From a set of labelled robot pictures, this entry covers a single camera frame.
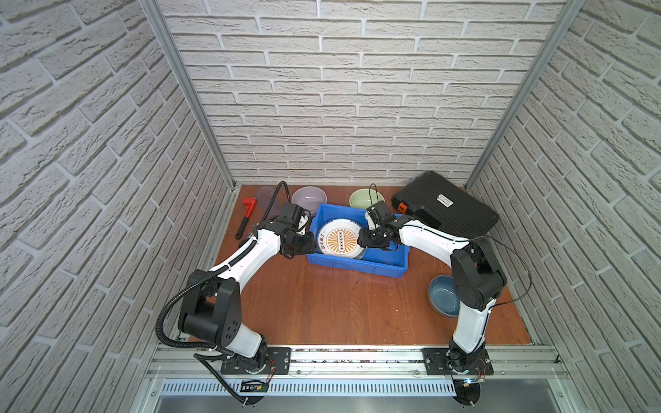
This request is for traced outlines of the lavender bowl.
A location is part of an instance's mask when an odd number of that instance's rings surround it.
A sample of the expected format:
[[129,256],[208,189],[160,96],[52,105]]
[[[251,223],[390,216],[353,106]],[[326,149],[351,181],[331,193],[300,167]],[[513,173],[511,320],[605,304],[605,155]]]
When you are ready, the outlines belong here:
[[327,203],[327,194],[318,187],[302,187],[295,191],[292,203],[308,211],[309,216],[313,218],[318,212],[319,206]]

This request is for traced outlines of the light green bowl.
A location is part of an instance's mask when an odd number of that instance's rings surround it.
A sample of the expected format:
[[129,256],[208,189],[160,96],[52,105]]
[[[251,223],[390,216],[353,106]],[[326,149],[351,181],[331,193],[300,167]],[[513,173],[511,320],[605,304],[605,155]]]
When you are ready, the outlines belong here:
[[385,201],[380,192],[374,189],[357,189],[349,197],[349,206],[365,210],[379,201]]

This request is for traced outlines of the red pipe wrench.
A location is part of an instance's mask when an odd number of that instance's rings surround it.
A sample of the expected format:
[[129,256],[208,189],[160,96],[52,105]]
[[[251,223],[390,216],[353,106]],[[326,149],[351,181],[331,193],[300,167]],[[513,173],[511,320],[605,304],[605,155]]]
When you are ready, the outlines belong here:
[[253,214],[257,204],[258,204],[258,200],[254,197],[244,198],[244,200],[243,200],[244,217],[242,218],[239,229],[237,230],[237,232],[235,234],[235,239],[237,239],[237,240],[242,239],[242,237],[244,235],[244,232],[245,232],[245,229],[246,229],[246,227],[249,223],[251,215]]

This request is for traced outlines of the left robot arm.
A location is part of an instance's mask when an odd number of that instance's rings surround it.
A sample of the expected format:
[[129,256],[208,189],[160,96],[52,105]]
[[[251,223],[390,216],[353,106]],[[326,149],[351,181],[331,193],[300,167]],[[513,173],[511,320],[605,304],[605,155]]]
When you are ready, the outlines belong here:
[[291,259],[316,251],[314,236],[306,230],[308,219],[308,211],[287,202],[278,216],[258,224],[223,263],[196,270],[182,297],[179,330],[212,349],[234,354],[250,372],[262,370],[267,364],[266,338],[243,324],[241,292],[273,256]]

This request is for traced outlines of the orange sunburst white plate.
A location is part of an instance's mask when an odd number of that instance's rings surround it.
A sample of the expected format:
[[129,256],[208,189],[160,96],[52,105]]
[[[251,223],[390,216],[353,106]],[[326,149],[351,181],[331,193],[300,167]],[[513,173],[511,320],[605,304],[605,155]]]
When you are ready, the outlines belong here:
[[331,220],[318,231],[318,250],[326,256],[361,259],[366,249],[358,244],[360,230],[353,220]]

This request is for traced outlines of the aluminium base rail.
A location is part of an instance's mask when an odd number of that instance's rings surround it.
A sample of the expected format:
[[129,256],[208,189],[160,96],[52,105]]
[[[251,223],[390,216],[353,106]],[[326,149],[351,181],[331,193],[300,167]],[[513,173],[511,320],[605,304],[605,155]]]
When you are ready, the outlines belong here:
[[498,380],[566,380],[569,373],[551,346],[489,346],[465,374],[449,369],[444,348],[420,346],[274,347],[270,360],[250,373],[229,357],[205,368],[191,349],[159,346],[147,369],[157,396],[219,395],[251,383],[259,396],[454,397]]

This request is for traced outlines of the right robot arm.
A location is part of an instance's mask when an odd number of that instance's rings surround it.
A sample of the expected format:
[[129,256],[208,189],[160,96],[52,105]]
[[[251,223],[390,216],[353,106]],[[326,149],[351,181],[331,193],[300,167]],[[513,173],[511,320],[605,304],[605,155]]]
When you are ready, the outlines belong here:
[[449,235],[410,216],[397,216],[383,201],[367,208],[366,220],[368,226],[358,236],[360,246],[385,250],[391,244],[405,245],[451,268],[460,309],[446,353],[448,369],[456,374],[485,373],[486,327],[506,285],[489,242]]

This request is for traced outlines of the black tool case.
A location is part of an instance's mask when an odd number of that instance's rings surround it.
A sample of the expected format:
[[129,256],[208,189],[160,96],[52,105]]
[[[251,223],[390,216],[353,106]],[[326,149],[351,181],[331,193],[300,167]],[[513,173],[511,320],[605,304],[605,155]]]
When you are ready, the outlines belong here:
[[499,215],[440,174],[427,171],[395,193],[392,207],[456,237],[475,239],[497,224]]

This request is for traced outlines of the grey blue bowl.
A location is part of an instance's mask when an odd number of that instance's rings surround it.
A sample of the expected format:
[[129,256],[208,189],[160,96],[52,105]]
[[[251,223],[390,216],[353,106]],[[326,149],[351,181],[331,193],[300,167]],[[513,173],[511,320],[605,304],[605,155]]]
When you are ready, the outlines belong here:
[[429,285],[428,301],[438,314],[449,318],[457,318],[461,301],[454,290],[454,282],[449,275],[437,275]]

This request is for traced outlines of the blue plastic bin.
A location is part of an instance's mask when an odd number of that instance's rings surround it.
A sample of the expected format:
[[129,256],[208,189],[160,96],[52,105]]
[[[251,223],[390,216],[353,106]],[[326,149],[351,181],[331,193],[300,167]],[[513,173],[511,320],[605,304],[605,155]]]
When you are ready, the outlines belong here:
[[320,205],[310,226],[317,250],[307,256],[308,263],[391,278],[402,277],[409,268],[410,249],[394,243],[385,249],[359,246],[358,232],[367,226],[365,210]]

